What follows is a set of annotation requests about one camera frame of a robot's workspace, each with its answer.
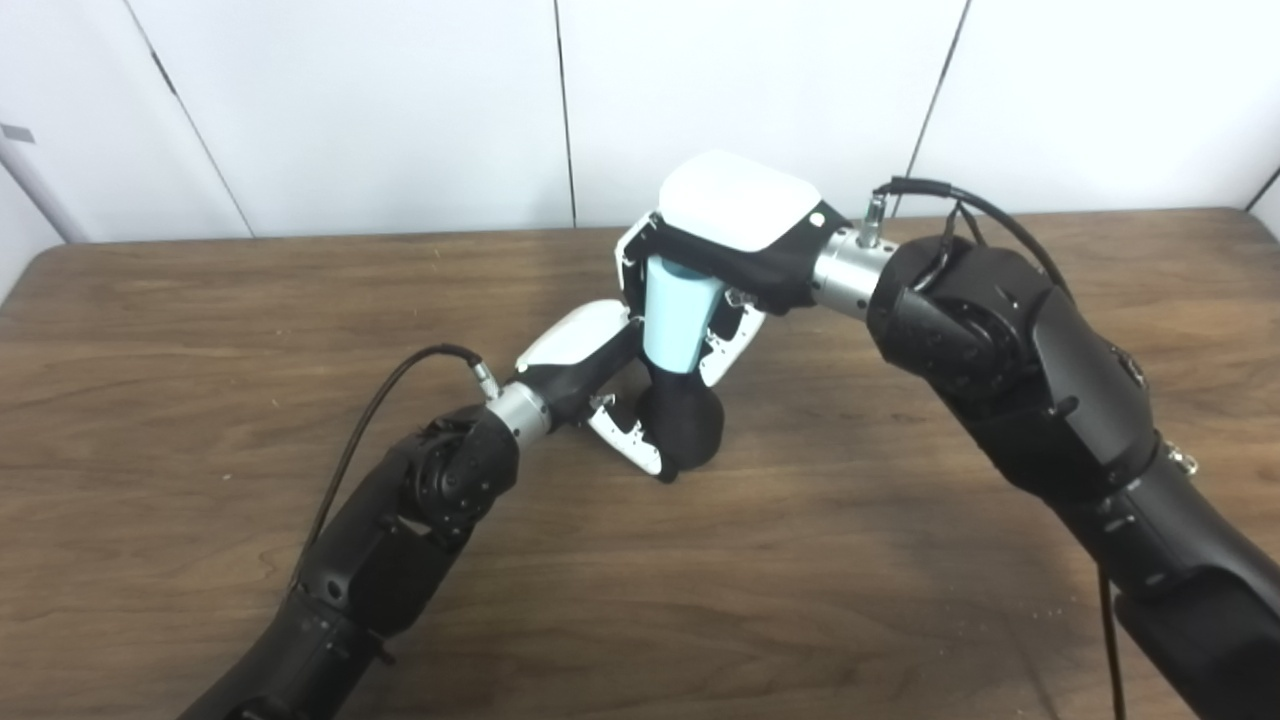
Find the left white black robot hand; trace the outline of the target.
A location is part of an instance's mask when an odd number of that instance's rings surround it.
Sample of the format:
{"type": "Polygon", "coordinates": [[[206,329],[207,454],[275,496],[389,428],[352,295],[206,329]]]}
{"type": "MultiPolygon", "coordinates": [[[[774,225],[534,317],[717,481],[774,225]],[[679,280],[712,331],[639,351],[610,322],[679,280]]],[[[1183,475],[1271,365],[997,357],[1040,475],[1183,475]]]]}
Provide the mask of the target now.
{"type": "Polygon", "coordinates": [[[643,343],[643,319],[620,300],[584,304],[547,329],[517,357],[515,374],[488,404],[520,447],[562,427],[588,427],[616,452],[650,477],[663,473],[658,447],[644,424],[614,406],[603,388],[631,361],[643,343]]]}

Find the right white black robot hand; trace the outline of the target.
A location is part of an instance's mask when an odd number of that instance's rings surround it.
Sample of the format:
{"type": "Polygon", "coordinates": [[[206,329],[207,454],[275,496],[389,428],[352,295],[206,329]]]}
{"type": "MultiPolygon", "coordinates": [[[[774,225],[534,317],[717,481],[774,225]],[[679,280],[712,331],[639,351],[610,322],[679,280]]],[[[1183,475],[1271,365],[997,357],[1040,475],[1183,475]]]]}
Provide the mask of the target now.
{"type": "Polygon", "coordinates": [[[767,316],[817,304],[819,258],[851,228],[795,176],[721,150],[686,160],[614,246],[645,361],[717,386],[767,316]]]}

